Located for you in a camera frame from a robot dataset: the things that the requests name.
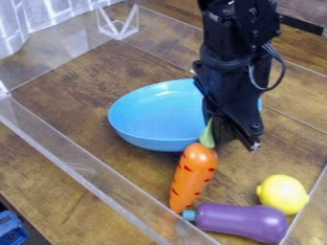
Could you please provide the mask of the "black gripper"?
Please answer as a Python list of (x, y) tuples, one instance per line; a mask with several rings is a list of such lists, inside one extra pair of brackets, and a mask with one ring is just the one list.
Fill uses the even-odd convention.
[(239, 140), (248, 152), (260, 149), (264, 124), (260, 117), (261, 99), (268, 85), (271, 56), (255, 54), (223, 60), (200, 46), (200, 60), (193, 62), (193, 84), (203, 95), (204, 130), (200, 143), (220, 147)]

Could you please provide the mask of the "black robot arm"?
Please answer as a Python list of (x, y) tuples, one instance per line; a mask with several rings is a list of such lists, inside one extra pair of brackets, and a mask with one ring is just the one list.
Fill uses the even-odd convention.
[(208, 147), (237, 140), (260, 149), (264, 124), (260, 96), (279, 86), (269, 80), (272, 62), (283, 61), (271, 40), (280, 34), (276, 0), (197, 0), (203, 43), (193, 62), (193, 85), (201, 99)]

